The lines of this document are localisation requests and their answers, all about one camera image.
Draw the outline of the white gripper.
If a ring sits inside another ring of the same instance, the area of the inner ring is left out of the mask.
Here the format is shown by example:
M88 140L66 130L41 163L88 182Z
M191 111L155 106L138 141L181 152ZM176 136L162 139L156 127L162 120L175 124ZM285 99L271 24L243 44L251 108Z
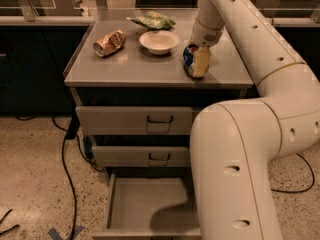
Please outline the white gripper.
M200 48L194 55L193 77L202 78L206 74L211 59L211 51L208 47L212 47L219 42L223 30L224 26L209 28L202 25L199 20L195 20L189 43Z

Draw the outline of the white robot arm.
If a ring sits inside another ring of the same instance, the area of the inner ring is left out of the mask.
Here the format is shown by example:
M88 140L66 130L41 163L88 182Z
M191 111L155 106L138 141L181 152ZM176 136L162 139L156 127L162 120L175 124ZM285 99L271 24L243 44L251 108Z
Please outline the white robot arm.
M202 240L282 240L268 182L271 160L319 138L319 81L250 0L201 0L192 36L221 26L258 90L194 120L190 160Z

